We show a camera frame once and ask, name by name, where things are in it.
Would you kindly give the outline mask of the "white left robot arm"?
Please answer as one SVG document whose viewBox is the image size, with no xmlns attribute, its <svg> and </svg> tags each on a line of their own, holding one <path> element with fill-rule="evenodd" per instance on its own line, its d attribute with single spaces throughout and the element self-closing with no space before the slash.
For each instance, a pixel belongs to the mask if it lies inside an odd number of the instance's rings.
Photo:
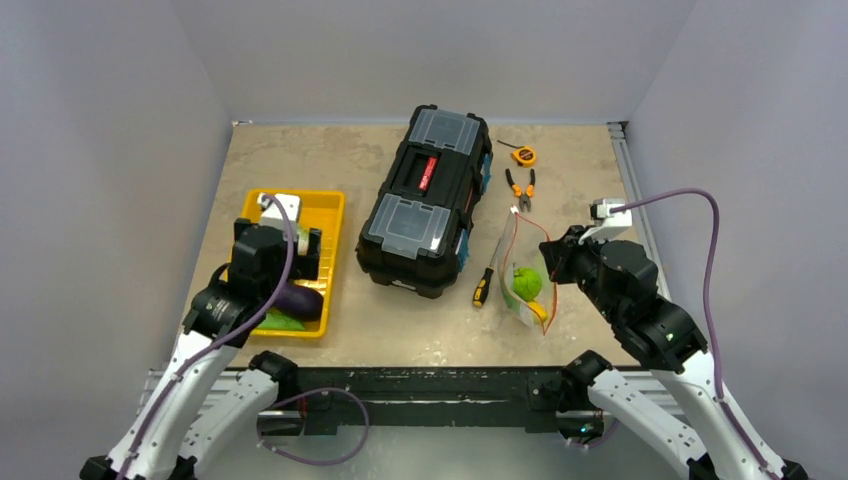
<svg viewBox="0 0 848 480">
<path fill-rule="evenodd" d="M 255 355 L 229 393 L 203 407 L 255 327 L 289 299 L 296 230 L 235 222 L 229 262 L 191 300 L 165 373 L 123 438 L 87 459 L 82 479 L 197 479 L 228 432 L 265 408 L 284 409 L 300 394 L 297 365 L 273 352 Z"/>
</svg>

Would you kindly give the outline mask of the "small green cabbage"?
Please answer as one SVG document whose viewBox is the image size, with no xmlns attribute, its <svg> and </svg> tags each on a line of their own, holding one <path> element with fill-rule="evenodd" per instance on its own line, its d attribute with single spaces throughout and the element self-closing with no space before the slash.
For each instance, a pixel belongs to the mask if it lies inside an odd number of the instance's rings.
<svg viewBox="0 0 848 480">
<path fill-rule="evenodd" d="M 542 288 L 542 278 L 535 269 L 519 267 L 513 270 L 512 291 L 525 302 L 533 301 Z"/>
</svg>

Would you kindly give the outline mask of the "clear zip top bag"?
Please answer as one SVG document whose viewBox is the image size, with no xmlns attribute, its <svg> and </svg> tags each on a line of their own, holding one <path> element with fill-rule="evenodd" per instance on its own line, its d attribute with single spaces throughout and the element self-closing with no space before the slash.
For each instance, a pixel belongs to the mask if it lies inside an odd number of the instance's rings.
<svg viewBox="0 0 848 480">
<path fill-rule="evenodd" d="M 557 286 L 539 249 L 548 241 L 548 232 L 513 205 L 495 255 L 496 283 L 507 311 L 541 336 L 548 334 L 558 307 Z"/>
</svg>

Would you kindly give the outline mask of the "purple eggplant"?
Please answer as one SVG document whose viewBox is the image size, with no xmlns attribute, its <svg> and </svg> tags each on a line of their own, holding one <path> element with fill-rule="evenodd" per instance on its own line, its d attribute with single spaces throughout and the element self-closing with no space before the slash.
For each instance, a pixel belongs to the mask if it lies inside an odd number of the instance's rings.
<svg viewBox="0 0 848 480">
<path fill-rule="evenodd" d="M 319 321 L 323 315 L 324 296 L 312 288 L 288 283 L 282 287 L 273 307 L 299 321 Z"/>
</svg>

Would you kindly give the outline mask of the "yellow corn cob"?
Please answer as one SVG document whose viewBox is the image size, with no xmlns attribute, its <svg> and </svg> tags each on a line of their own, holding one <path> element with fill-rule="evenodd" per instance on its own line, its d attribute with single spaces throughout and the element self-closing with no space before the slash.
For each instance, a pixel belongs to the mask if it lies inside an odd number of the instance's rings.
<svg viewBox="0 0 848 480">
<path fill-rule="evenodd" d="M 547 323 L 549 315 L 543 305 L 536 301 L 530 301 L 526 303 L 526 307 L 529 311 L 529 317 L 532 319 L 533 323 L 542 326 Z"/>
</svg>

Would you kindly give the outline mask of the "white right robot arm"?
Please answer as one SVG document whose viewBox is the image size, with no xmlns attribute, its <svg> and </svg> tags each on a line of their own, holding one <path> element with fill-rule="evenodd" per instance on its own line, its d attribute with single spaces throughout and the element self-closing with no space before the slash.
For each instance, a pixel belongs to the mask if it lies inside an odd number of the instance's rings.
<svg viewBox="0 0 848 480">
<path fill-rule="evenodd" d="M 673 397 L 680 421 L 592 350 L 563 370 L 561 392 L 576 407 L 611 413 L 684 479 L 805 479 L 780 457 L 715 379 L 718 362 L 691 316 L 658 292 L 658 267 L 632 241 L 581 241 L 579 225 L 539 251 L 550 279 L 574 284 L 608 322 L 616 340 Z"/>
</svg>

